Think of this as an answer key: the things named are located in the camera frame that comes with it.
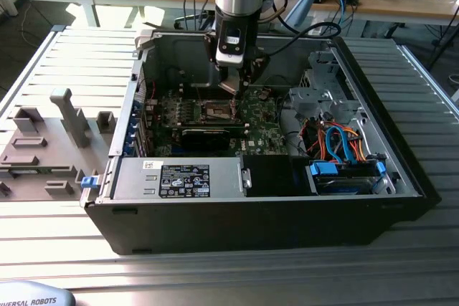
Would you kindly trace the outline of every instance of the red cable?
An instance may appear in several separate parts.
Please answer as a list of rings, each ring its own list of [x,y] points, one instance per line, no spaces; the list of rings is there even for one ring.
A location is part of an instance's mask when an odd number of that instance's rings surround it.
[[[150,100],[153,99],[153,97],[155,97],[155,91],[156,91],[156,83],[153,82],[153,92],[151,93],[151,97],[150,97]]]

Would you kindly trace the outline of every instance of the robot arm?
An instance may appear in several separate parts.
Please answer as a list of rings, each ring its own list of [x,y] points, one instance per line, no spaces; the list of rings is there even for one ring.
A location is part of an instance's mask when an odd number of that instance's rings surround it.
[[[221,67],[242,68],[245,55],[255,47],[257,21],[263,0],[215,0],[217,50]]]

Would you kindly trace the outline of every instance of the metal slatted surface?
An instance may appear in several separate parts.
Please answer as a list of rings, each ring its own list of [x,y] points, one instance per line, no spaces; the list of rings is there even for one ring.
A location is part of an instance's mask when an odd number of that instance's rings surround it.
[[[365,44],[357,56],[381,61],[370,50],[384,53],[387,48],[364,49],[372,47]],[[384,44],[392,46],[389,41]],[[382,57],[406,61],[398,51]],[[37,77],[32,79],[52,77],[55,85],[55,76]],[[86,78],[104,85],[103,76]],[[431,93],[426,82],[416,85],[407,93]],[[387,82],[375,87],[400,93]],[[455,120],[451,113],[392,114],[406,135],[414,136],[409,124],[422,132],[426,124],[439,128]],[[453,161],[450,172],[455,171],[458,151],[439,145],[416,145],[413,150],[430,164],[432,182],[443,201],[416,222],[393,226],[367,247],[119,257],[78,202],[0,203],[0,281],[31,279],[68,288],[77,304],[86,306],[458,305],[459,176],[442,174],[435,165],[440,158]]]
[[[133,30],[72,27],[51,33],[49,44],[39,51],[37,63],[0,118],[0,149],[16,130],[12,118],[21,106],[36,107],[43,117],[62,117],[49,101],[55,88],[70,88],[72,104],[81,107],[87,118],[96,118],[100,111],[112,111],[118,117],[136,59],[132,55],[135,36]]]

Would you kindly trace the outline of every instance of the floor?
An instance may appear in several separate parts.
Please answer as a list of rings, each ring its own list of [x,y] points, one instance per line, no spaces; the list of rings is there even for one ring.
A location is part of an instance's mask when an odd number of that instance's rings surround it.
[[[50,25],[43,20],[34,7],[29,8],[29,4],[25,2],[16,5],[18,16],[10,18],[4,14],[0,16],[0,97],[3,97],[34,54],[36,48],[33,46],[40,45],[50,30]],[[72,11],[68,11],[71,6],[66,3],[35,1],[34,6],[45,14],[52,24],[71,25],[78,19],[70,13]],[[167,9],[164,13],[158,10],[161,15],[156,15],[158,11],[155,11],[153,17],[161,16],[162,23],[159,19],[160,22],[154,24],[161,24],[169,29],[173,28],[174,19],[181,16],[181,11],[178,9]],[[135,11],[130,12],[128,9],[123,13],[128,22],[136,16]],[[355,25],[364,27],[364,37],[381,37],[384,34],[380,22],[355,21]],[[433,50],[431,41],[435,39],[434,34],[437,34],[435,30],[438,31],[439,28],[434,27],[431,33],[423,25],[407,24],[406,27],[397,29],[393,38],[399,44],[406,44],[421,63],[427,64]],[[23,40],[22,34],[29,43]],[[432,70],[433,77],[449,95],[454,93],[455,87],[448,80],[448,75],[459,73],[458,59],[459,39],[456,39],[455,44],[445,51]]]

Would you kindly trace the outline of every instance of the blue latch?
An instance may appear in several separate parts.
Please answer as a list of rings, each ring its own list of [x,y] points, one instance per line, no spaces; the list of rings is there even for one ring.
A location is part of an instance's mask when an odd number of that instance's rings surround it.
[[[376,167],[379,171],[379,174],[382,176],[386,173],[386,166],[384,165],[384,163],[382,161],[378,161],[376,163]]]
[[[91,188],[91,189],[97,189],[100,187],[100,184],[98,184],[99,181],[99,176],[87,176],[83,177],[81,180],[81,187],[82,188]]]

